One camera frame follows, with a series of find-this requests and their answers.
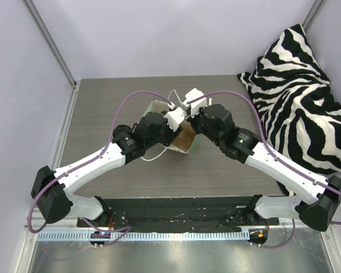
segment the metal floor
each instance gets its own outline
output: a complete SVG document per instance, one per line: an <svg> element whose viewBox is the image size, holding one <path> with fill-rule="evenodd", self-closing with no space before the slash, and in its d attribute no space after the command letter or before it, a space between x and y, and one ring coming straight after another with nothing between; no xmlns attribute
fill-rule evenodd
<svg viewBox="0 0 341 273"><path fill-rule="evenodd" d="M73 163L105 145L114 114L126 95L136 90L152 90L168 95L176 89L181 98L192 88L204 93L235 90L247 94L236 76L142 77L82 80L74 108L61 166ZM156 97L139 95L125 105L118 124L132 126ZM214 96L232 112L237 126L254 132L255 118L240 98ZM163 148L154 147L151 158ZM208 139L201 137L197 151L185 155L167 151L152 162L138 159L122 168L104 173L77 191L78 195L113 197L180 197L278 195L276 182L259 170L226 158Z"/></svg>
<svg viewBox="0 0 341 273"><path fill-rule="evenodd" d="M271 229L268 244L284 242L291 229ZM321 234L299 228L281 249L258 249L246 241L121 242L86 249L89 242L37 242L29 273L330 273Z"/></svg>

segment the wire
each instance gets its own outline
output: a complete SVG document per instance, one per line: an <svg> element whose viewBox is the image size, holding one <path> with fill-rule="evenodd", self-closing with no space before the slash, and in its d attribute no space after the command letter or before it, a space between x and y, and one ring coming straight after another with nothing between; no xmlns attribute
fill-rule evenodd
<svg viewBox="0 0 341 273"><path fill-rule="evenodd" d="M243 99L246 103L249 104L250 108L252 109L255 117L256 117L256 120L257 120L257 126L259 128L259 132L260 132L260 137L261 137L261 141L262 143L264 144L265 148L267 149L267 151L272 155L272 157L280 162L281 164L283 164L284 166L286 166L287 168L291 169L293 172L299 174L300 176L304 177L305 179L311 181L312 183L316 184L316 185L319 185L321 187L324 187L325 189L328 189L329 191L333 192L333 193L336 193L337 195L341 196L341 192L334 189L333 187L331 186L328 186L328 185L325 185L317 180L315 180L314 178L306 175L305 173L301 172L300 170L294 168L293 166L289 165L287 162L285 162L284 160L280 159L278 156L276 156L276 154L274 154L274 152L272 151L272 149L270 148L269 144L267 143L267 140L265 139L265 136L264 136L264 130L263 130L263 127L261 126L261 122L260 122L260 118L259 118L259 114L257 113L257 110L255 109L254 105L252 104L252 102L247 98L245 97L244 95L241 95L240 93L238 92L235 92L235 91L230 91L230 90L222 90L222 91L216 91L216 92L211 92L209 94L206 94L206 95L203 95L203 96L200 96L194 100L191 100L191 101L188 101L187 104L191 104L192 102L195 102L195 101L198 101L200 99L203 99L203 98L206 98L206 97L210 97L210 96L213 96L213 95L218 95L218 94L231 94L231 95L235 95L241 99ZM331 221L332 224L336 224L336 225L341 225L341 222L335 222L335 221Z"/></svg>
<svg viewBox="0 0 341 273"><path fill-rule="evenodd" d="M182 101L181 101L180 97L179 97L178 94L177 94L177 90L175 90L175 89L173 89L172 91L169 92L169 94L168 94L168 99L170 99L172 93L174 93L174 94L176 95L176 97L178 98L178 101L180 102L180 105L182 105ZM156 159L159 158L162 154L164 154L165 151L166 151L167 149L168 149L168 148L164 148L164 149L162 150L162 152L160 152L160 154L156 155L156 156L153 157L153 158L146 159L146 158L144 158L144 157L142 156L141 159L143 159L144 161L147 161L147 162L156 160Z"/></svg>
<svg viewBox="0 0 341 273"><path fill-rule="evenodd" d="M110 218L110 224L109 224L109 230L111 230L111 228L113 227L113 218Z"/></svg>
<svg viewBox="0 0 341 273"><path fill-rule="evenodd" d="M162 152L160 152L160 154L158 154L157 156L155 156L155 157L153 157L153 158L146 159L146 158L141 157L141 159L143 159L144 161L148 161L148 162L153 161L153 160L156 160L156 159L159 158L162 154L164 154L166 150L167 150L167 148L164 148L164 149L162 150Z"/></svg>
<svg viewBox="0 0 341 273"><path fill-rule="evenodd" d="M98 232L114 233L114 232L125 231L125 230L127 230L130 227L130 226L124 226L124 227L120 227L119 229L114 229L114 230L100 229L100 228L92 225L90 220L88 220L86 218L80 218L80 219L82 219L83 222L85 222L87 225L89 225L91 228L97 230Z"/></svg>
<svg viewBox="0 0 341 273"><path fill-rule="evenodd" d="M284 243L281 243L280 245L277 245L277 246L264 246L264 245L259 245L257 243L252 243L252 245L261 247L262 249L279 249L283 246L286 246L294 238L294 235L296 234L296 222L294 221L294 219L292 219L292 225L293 225L292 233L289 236L288 240L286 240Z"/></svg>
<svg viewBox="0 0 341 273"><path fill-rule="evenodd" d="M269 229L271 228L271 226L269 224L269 220L265 219L265 222L267 223L267 230L265 232L269 232Z"/></svg>
<svg viewBox="0 0 341 273"><path fill-rule="evenodd" d="M161 98L162 100L166 101L166 102L169 103L170 105L174 105L174 104L172 104L172 102L171 102L169 99L165 98L164 96L162 96L162 95L160 95L160 94L158 94L158 93L152 92L152 91L143 90L143 91L133 92L133 93L131 93L130 95L128 95L128 96L122 101L122 103L120 104L120 106L119 106L117 112L115 113L115 117L114 117L114 120L113 120L113 124L112 124L111 130L110 130L110 136L109 136L109 138L108 138L108 140L107 140L106 145L104 146L104 148L103 148L102 151L100 152L100 154L97 155L97 156L95 156L94 158L88 160L87 162L84 162L84 163L82 163L82 164L80 164L80 165L78 165L78 166L76 166L76 167L70 169L69 171L67 171L67 173L64 172L64 173L62 173L61 175L59 175L58 177L54 178L54 179L53 179L51 182L49 182L49 183L48 183L48 184L47 184L47 185L46 185L46 186L37 194L37 196L34 198L33 203L32 203L32 205L30 206L30 209L29 209L28 224L27 224L27 225L28 225L28 229L29 229L29 231L30 231L31 233L38 233L38 232L41 232L41 231L45 228L45 226L47 225L47 223L44 223L40 228L38 228L38 229L36 229L36 230L35 230L35 229L33 228L33 226L32 226L33 211L34 211L35 205L36 205L36 204L38 203L38 201L39 201L39 198L41 198L41 196L43 195L43 193L46 192L51 186L53 186L55 182L59 181L60 179L62 179L62 178L65 177L65 176L69 175L70 173L72 173L72 172L74 172L74 171L76 171L76 170L78 170L78 169L80 169L80 168L82 168L82 167L84 167L84 166L86 166L86 165L88 165L88 164L94 162L95 160L99 159L99 158L106 152L107 148L109 147L109 145L110 145L110 143L111 143L111 141L112 141L112 139L113 139L113 131L114 131L114 129L115 129L115 124L116 124L116 121L117 121L117 119L118 119L118 117L119 117L119 113L120 113L122 107L124 107L124 104L125 104L131 97L133 97L133 96L135 96L135 95L137 95L137 94L151 94L151 95L154 95L154 96L157 96L157 97Z"/></svg>

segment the black mounting base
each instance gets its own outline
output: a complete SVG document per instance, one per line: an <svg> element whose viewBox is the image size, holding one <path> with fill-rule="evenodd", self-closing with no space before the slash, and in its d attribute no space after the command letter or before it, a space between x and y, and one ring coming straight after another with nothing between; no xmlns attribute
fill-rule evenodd
<svg viewBox="0 0 341 273"><path fill-rule="evenodd" d="M197 198L104 199L114 228L131 226L132 232L219 233L240 231L243 226L265 225L251 208L257 196ZM279 225L278 218L269 225ZM80 228L87 224L80 219Z"/></svg>

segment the white plastic part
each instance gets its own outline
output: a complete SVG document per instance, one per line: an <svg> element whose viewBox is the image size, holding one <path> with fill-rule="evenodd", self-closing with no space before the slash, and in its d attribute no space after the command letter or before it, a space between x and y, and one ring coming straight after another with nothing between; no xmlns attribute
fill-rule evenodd
<svg viewBox="0 0 341 273"><path fill-rule="evenodd" d="M88 241L107 242L119 238L123 233L114 232L111 238L91 237L93 229L80 230L43 230L38 234L38 242L61 242L61 241ZM122 242L167 242L167 241L243 241L249 240L250 234L248 229L242 229L239 232L223 232L223 233L137 233L129 232L122 237Z"/></svg>
<svg viewBox="0 0 341 273"><path fill-rule="evenodd" d="M326 178L324 176L317 175L316 173L310 172L307 169L299 166L295 162L279 154L272 147L271 150L277 155L278 158L287 162L292 167L312 177L315 179L315 181L319 181L327 185ZM308 179L287 168L280 162L275 161L274 158L268 153L263 143L258 143L253 149L253 152L254 154L247 158L245 164L257 168L265 172L267 175L273 177L278 182L285 185L289 190L293 191L306 204L310 205L316 202L318 200L317 196L324 193L324 187L312 183Z"/></svg>
<svg viewBox="0 0 341 273"><path fill-rule="evenodd" d="M255 212L264 219L288 218L298 219L299 213L295 207L299 205L301 198L295 196L262 196L255 204Z"/></svg>
<svg viewBox="0 0 341 273"><path fill-rule="evenodd" d="M62 173L68 172L70 169L87 162L99 155L101 151L102 149L68 166L55 169L55 176L59 176ZM125 165L125 156L122 155L121 152L122 150L117 144L110 143L101 158L68 174L68 176L63 177L59 181L59 183L65 185L63 190L66 197L73 203L68 217L83 217L93 220L103 212L102 205L95 197L88 198L77 196L74 195L73 192L97 176L111 169Z"/></svg>
<svg viewBox="0 0 341 273"><path fill-rule="evenodd" d="M183 108L184 109L187 109L189 106L191 106L191 112L190 112L190 115L191 117L193 118L195 115L198 115L199 113L199 109L201 107L207 107L207 99L206 98L202 98L198 101L195 101L193 103L191 103L189 105L189 101L192 101L196 98L199 98L199 97L202 97L204 94L199 91L198 89L196 88L193 88L190 92L188 92L186 94L186 100L182 103L183 105Z"/></svg>
<svg viewBox="0 0 341 273"><path fill-rule="evenodd" d="M168 107L170 108L170 109L174 109L174 108L176 108L176 105L174 104L174 103L170 103L170 104L167 104L168 105Z"/></svg>
<svg viewBox="0 0 341 273"><path fill-rule="evenodd" d="M182 108L178 107L174 111L167 112L164 118L168 120L169 127L175 132L184 121L185 116L186 112Z"/></svg>

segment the white cable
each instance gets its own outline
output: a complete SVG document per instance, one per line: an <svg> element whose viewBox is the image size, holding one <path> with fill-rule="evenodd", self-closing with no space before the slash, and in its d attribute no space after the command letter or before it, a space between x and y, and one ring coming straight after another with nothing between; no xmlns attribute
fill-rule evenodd
<svg viewBox="0 0 341 273"><path fill-rule="evenodd" d="M175 90L175 89L173 89L172 91L169 92L168 99L171 97L171 95L172 95L173 92L176 94L176 96L177 96L177 98L178 98L178 101L179 101L180 104L182 105L182 101L181 101L180 97L179 97L178 94L177 94L177 90Z"/></svg>
<svg viewBox="0 0 341 273"><path fill-rule="evenodd" d="M146 159L146 158L141 157L141 159L143 159L144 161L153 161L153 160L157 159L158 157L160 157L162 154L164 154L166 150L167 150L167 148L164 148L164 150L162 150L162 152L160 154L158 154L157 156L155 156L154 158Z"/></svg>
<svg viewBox="0 0 341 273"><path fill-rule="evenodd" d="M178 98L178 101L179 101L180 104L182 105L181 98L178 96L177 90L175 90L175 89L173 89L172 91L169 92L168 99L171 97L171 95L172 95L173 92L176 94L176 96L177 96L177 98ZM146 158L141 157L141 159L143 159L144 161L147 161L147 162L153 161L153 160L159 158L162 154L164 154L166 150L167 150L167 148L164 148L164 150L162 150L162 152L161 152L160 154L158 154L157 156L155 156L154 158L146 159Z"/></svg>

